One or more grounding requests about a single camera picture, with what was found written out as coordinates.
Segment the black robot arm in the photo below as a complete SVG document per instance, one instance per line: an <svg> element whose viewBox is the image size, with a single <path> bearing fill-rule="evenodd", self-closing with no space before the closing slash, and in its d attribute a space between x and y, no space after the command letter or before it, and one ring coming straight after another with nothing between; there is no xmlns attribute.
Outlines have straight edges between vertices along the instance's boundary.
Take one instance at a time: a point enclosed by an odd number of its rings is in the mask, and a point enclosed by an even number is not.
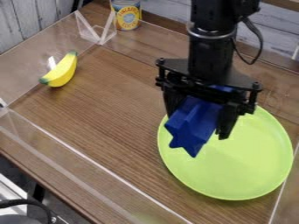
<svg viewBox="0 0 299 224"><path fill-rule="evenodd" d="M248 17L259 11L260 0L190 0L186 24L189 50L185 59L160 58L154 85L162 90L168 115L192 96L221 106L216 116L219 139L229 137L237 119L256 109L261 85L232 65L237 26L259 34Z"/></svg>

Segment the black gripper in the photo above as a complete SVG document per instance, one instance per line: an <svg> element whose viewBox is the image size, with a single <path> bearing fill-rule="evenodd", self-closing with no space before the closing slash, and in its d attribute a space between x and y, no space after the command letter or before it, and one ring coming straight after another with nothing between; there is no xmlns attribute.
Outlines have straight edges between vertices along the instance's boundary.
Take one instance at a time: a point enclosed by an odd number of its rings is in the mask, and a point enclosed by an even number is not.
<svg viewBox="0 0 299 224"><path fill-rule="evenodd" d="M189 73L186 59L156 60L158 75L154 85L162 90L165 112L172 116L185 97L193 96L207 102L225 105L219 112L216 135L219 140L229 137L239 116L256 110L261 85L233 66L220 73Z"/></svg>

